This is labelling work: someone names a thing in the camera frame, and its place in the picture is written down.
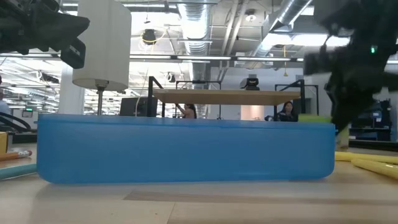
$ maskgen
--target white lampshade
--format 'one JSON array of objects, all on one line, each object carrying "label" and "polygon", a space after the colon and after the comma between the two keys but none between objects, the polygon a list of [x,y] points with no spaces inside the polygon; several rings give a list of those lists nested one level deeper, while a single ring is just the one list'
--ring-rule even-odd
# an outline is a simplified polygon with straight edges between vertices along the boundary
[{"label": "white lampshade", "polygon": [[113,0],[80,0],[78,15],[89,28],[79,37],[86,44],[85,67],[73,72],[75,85],[97,89],[108,81],[108,91],[125,90],[129,84],[131,12]]}]

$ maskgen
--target person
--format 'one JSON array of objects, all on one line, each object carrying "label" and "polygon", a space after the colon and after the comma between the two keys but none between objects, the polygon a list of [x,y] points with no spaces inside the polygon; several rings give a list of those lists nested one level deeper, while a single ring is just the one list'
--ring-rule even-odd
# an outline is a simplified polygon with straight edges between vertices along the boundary
[{"label": "person", "polygon": [[182,107],[178,104],[176,106],[181,111],[181,113],[184,114],[183,118],[197,119],[197,109],[195,108],[195,105],[186,104],[184,106],[184,109],[182,109]]},{"label": "person", "polygon": [[[3,100],[3,98],[4,98],[4,93],[0,91],[0,112],[11,115],[10,107],[8,107],[7,102],[5,102]],[[0,126],[3,127],[4,125],[5,124],[0,121]],[[6,129],[0,128],[0,129],[1,129],[0,131],[7,131],[8,130],[7,128]]]},{"label": "person", "polygon": [[299,117],[294,111],[292,102],[288,101],[284,104],[283,109],[277,115],[277,121],[297,122]]},{"label": "person", "polygon": [[0,112],[11,114],[10,107],[8,107],[7,102],[5,102],[3,98],[4,98],[4,93],[0,92]]}]

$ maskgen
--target black metal frame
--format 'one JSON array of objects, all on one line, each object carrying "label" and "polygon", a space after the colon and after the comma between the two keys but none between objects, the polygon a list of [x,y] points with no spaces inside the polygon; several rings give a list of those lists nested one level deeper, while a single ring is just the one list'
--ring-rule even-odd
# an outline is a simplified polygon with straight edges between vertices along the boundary
[{"label": "black metal frame", "polygon": [[[217,83],[220,86],[220,90],[222,90],[222,85],[221,81],[201,81],[201,80],[194,80],[194,81],[176,81],[175,82],[175,89],[178,90],[178,84],[179,83],[192,83],[192,84],[211,84],[211,83]],[[177,117],[177,108],[175,108],[175,117]],[[221,119],[221,105],[220,105],[220,114],[219,114],[219,119]]]},{"label": "black metal frame", "polygon": [[[318,85],[306,85],[305,81],[303,79],[297,80],[296,82],[293,82],[291,84],[275,84],[275,91],[278,91],[278,86],[284,86],[281,90],[279,91],[284,91],[290,87],[299,87],[300,88],[300,102],[301,102],[301,113],[305,113],[305,87],[315,87],[316,92],[317,92],[317,115],[319,115],[319,86]],[[278,115],[277,111],[277,105],[274,106],[274,118],[276,118]]]},{"label": "black metal frame", "polygon": [[[148,100],[147,100],[147,117],[151,117],[152,114],[152,100],[154,94],[154,83],[159,87],[163,88],[162,85],[156,80],[155,77],[150,76],[148,79]],[[165,116],[166,104],[162,102],[162,118]]]}]

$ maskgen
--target computer screen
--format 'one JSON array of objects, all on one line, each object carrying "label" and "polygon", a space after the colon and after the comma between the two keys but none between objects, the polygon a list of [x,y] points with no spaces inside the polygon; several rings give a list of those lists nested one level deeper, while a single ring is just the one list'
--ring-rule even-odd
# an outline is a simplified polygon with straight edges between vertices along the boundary
[{"label": "computer screen", "polygon": [[33,111],[23,111],[22,112],[22,117],[23,118],[31,118],[31,117],[33,117]]},{"label": "computer screen", "polygon": [[[135,116],[136,115],[136,103],[138,97],[134,98],[123,98],[120,106],[120,116]],[[137,106],[137,116],[147,116],[147,100],[148,97],[141,97]],[[156,117],[158,99],[152,98],[152,114],[151,116]]]}]

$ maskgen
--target yellow tube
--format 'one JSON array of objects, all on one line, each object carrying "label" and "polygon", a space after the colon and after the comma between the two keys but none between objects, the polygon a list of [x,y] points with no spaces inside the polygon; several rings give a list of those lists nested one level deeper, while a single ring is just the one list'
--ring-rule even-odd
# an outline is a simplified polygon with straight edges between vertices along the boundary
[{"label": "yellow tube", "polygon": [[385,164],[383,162],[367,161],[364,159],[353,159],[351,163],[354,166],[398,179],[398,166]]},{"label": "yellow tube", "polygon": [[351,161],[352,159],[366,159],[369,161],[398,164],[398,157],[396,156],[379,156],[379,155],[359,154],[352,152],[335,152],[336,161]]}]

